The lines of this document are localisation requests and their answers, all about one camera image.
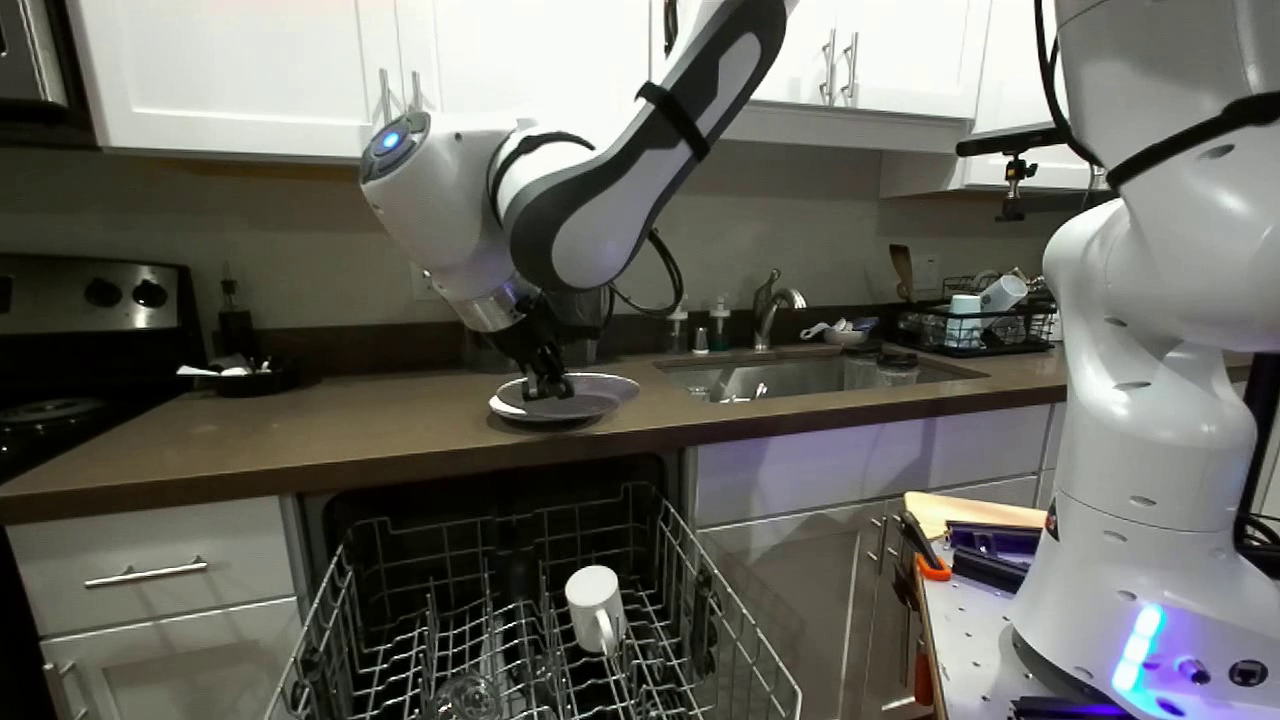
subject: wire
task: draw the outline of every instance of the wire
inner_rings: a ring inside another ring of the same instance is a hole
[[[637,305],[626,291],[620,291],[617,285],[610,285],[610,295],[617,295],[620,305],[626,305],[631,312],[638,312],[638,315],[671,315],[671,312],[685,305],[685,271],[679,271],[679,259],[676,259],[676,254],[667,249],[667,242],[664,242],[655,229],[646,229],[645,242],[646,242],[651,254],[664,259],[664,271],[667,271],[667,281],[671,281],[671,302],[667,302],[664,309],[645,309],[645,305]]]
[[[1094,153],[1072,134],[1072,119],[1069,119],[1065,104],[1057,100],[1057,62],[1059,62],[1059,40],[1052,40],[1052,48],[1048,48],[1045,0],[1035,0],[1035,70],[1038,70],[1048,118],[1069,136],[1069,149],[1077,158],[1085,158],[1089,163],[1101,163]]]

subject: upper cabinet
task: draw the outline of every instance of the upper cabinet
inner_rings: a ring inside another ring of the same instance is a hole
[[[972,119],[989,15],[989,0],[801,0],[756,100]]]
[[[395,0],[66,0],[97,139],[357,158],[399,86]]]
[[[646,80],[646,0],[435,0],[430,48],[450,125],[605,139]]]
[[[1001,134],[1020,125],[1048,125],[1048,104],[1035,73],[1035,12],[1033,4],[1001,4],[989,26],[989,57],[980,76],[980,104],[972,134]],[[1065,144],[1033,149],[1024,161],[1035,178],[1024,188],[1089,194],[1101,188],[1094,173]],[[942,158],[882,158],[882,196],[955,194],[955,188],[1005,188],[1009,158],[955,161]]]

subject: wall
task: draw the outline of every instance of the wall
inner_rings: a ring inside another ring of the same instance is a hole
[[[204,315],[218,276],[245,285],[265,328],[449,320],[408,257],[377,229],[349,170],[256,170],[0,153],[0,254],[152,257],[194,271]],[[877,199],[877,153],[725,144],[659,216],[688,305],[752,287],[778,268],[810,305],[895,302],[882,243],[942,271],[1038,268],[1035,225],[991,225],[995,196]],[[625,287],[659,305],[667,281],[638,254]]]

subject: kitchen counter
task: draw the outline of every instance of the kitchen counter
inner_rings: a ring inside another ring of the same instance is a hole
[[[478,374],[352,376],[256,401],[189,394],[0,486],[0,526],[412,486],[512,463],[1065,401],[1057,352],[962,359],[958,370],[982,376],[721,409],[697,401],[655,359],[625,359],[607,374],[638,382],[638,397],[597,426],[561,431],[490,419],[483,405],[501,376]]]

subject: wire rack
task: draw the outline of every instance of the wire rack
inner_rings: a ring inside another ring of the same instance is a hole
[[[620,654],[570,642],[564,581],[625,581]],[[332,556],[268,720],[796,720],[801,690],[690,529],[646,486],[416,526]]]

